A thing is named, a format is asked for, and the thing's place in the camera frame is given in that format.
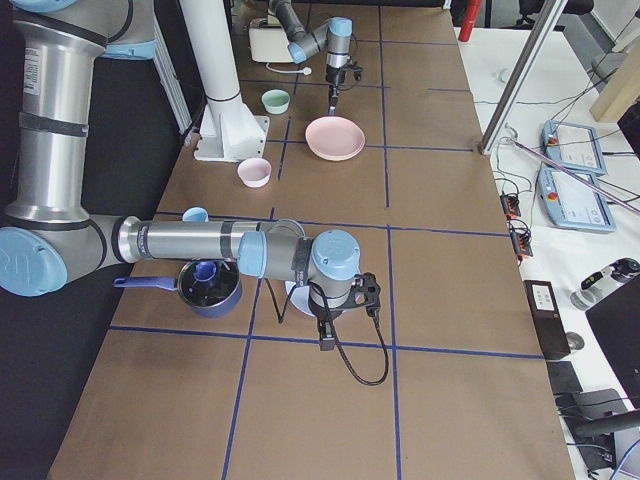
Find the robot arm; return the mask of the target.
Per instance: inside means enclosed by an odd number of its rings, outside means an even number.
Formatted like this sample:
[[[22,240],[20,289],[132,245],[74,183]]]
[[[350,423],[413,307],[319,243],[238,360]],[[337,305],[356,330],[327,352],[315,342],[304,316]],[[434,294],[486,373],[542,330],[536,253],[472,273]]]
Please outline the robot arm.
[[[288,51],[295,64],[304,63],[322,51],[326,52],[328,115],[335,116],[346,72],[355,66],[350,55],[352,20],[346,17],[330,17],[315,30],[307,31],[291,1],[272,0],[268,2],[268,8],[285,31],[289,41]]]
[[[156,3],[163,33],[181,86],[192,110],[202,101],[196,91],[200,79],[196,72],[186,27],[175,1]],[[1,223],[2,210],[16,196],[19,160],[18,110],[20,99],[20,50],[25,46],[21,34],[12,26],[12,7],[1,1]],[[84,171],[82,205],[90,213],[150,219],[162,203],[166,212],[177,212],[188,195],[161,198],[167,188],[182,138],[176,133],[167,96],[151,60],[113,60],[95,62],[91,97],[87,161]],[[240,214],[240,200],[215,200],[213,188],[221,193],[222,180],[210,175],[209,184],[200,181],[199,193],[191,191],[191,202],[211,200],[210,212]],[[124,275],[131,267],[120,265],[103,269],[65,287],[57,293],[26,298],[1,289],[1,363],[38,362],[18,357],[51,354],[54,357],[83,357],[97,351],[113,316],[120,293],[108,280]],[[44,478],[53,453],[36,453],[36,460],[2,460],[1,477]]]

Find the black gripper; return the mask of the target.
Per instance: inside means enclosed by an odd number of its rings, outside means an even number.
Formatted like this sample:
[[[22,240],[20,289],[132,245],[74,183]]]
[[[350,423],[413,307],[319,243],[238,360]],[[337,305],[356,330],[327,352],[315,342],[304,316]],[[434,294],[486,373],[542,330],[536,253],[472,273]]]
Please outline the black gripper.
[[[333,67],[330,65],[326,66],[325,81],[329,86],[329,116],[334,116],[336,114],[340,88],[345,81],[346,70],[346,65],[340,67]]]
[[[337,340],[334,321],[344,313],[345,309],[332,308],[329,299],[317,293],[309,294],[308,306],[317,320],[320,350],[333,350]]]

